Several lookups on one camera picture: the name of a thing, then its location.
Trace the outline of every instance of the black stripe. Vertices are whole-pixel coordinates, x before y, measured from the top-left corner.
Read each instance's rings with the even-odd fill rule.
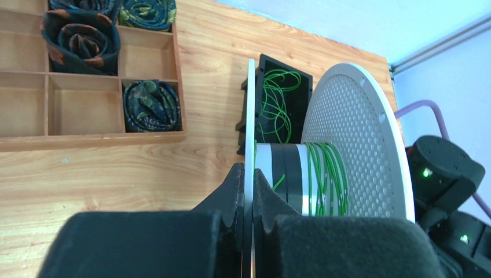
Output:
[[[271,146],[271,168],[272,168],[272,174],[273,174],[273,184],[271,186],[274,186],[283,175],[285,175],[286,178],[286,172],[285,172],[285,157],[283,154],[283,148],[281,147],[281,144],[270,144]],[[281,184],[278,185],[276,188],[275,192],[280,195],[280,197],[288,202],[288,187],[287,183],[283,181]]]
[[[300,154],[295,144],[283,144],[285,157],[285,182],[287,184],[287,202],[302,213],[303,190],[302,190],[302,164]]]

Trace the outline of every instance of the rolled necktie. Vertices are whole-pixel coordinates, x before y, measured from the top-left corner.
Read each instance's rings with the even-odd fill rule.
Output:
[[[168,31],[175,20],[175,0],[127,0],[119,24],[152,31]]]
[[[91,10],[114,21],[118,17],[121,0],[49,0],[49,4],[53,10]]]
[[[128,132],[181,129],[179,98],[166,82],[136,81],[123,92],[124,120]]]
[[[109,17],[85,10],[50,10],[41,35],[56,72],[117,75],[119,34]]]

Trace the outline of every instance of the green light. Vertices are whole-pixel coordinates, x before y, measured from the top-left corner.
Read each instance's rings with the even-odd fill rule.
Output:
[[[431,171],[431,170],[430,170],[430,169],[428,169],[428,168],[425,168],[425,169],[423,170],[423,176],[424,176],[425,178],[427,178],[427,177],[431,176],[432,174],[433,174],[433,171]]]
[[[465,243],[465,244],[469,244],[469,237],[467,235],[462,235],[460,237],[460,241]]]

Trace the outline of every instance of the white wall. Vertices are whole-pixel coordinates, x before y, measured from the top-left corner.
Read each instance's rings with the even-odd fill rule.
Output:
[[[430,99],[442,110],[450,139],[487,173],[479,194],[491,206],[491,30],[487,30],[395,76],[398,107]],[[402,117],[406,144],[424,134],[439,135],[429,108]],[[474,200],[461,207],[491,221]]]
[[[491,11],[490,0],[218,0],[396,63]]]

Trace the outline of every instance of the wooden tray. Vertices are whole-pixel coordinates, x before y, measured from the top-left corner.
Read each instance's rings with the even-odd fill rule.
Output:
[[[47,9],[47,0],[0,2],[0,151],[166,143],[186,137],[176,32],[117,25],[118,76],[58,73],[51,69],[39,30]],[[174,88],[181,131],[125,132],[123,84],[142,79]]]

